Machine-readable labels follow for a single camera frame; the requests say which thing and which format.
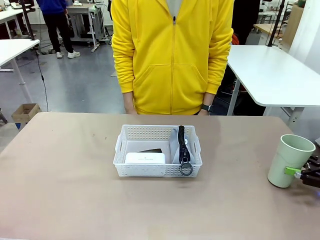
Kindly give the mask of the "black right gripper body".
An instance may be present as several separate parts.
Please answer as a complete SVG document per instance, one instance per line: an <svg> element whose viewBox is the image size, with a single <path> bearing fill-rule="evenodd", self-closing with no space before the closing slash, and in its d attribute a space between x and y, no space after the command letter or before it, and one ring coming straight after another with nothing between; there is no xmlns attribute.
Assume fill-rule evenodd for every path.
<svg viewBox="0 0 320 240"><path fill-rule="evenodd" d="M302 183L307 186L320 188L320 175L319 174L303 174Z"/></svg>

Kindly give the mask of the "person right hand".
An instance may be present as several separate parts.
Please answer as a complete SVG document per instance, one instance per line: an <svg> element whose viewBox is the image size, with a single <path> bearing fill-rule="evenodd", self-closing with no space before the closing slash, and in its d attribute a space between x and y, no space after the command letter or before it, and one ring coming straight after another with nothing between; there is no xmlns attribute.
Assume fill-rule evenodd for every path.
<svg viewBox="0 0 320 240"><path fill-rule="evenodd" d="M134 101L133 101L133 92L127 92L123 93L123 102L124 102L124 109L126 114L130 115L137 115L137 111L134 106Z"/></svg>

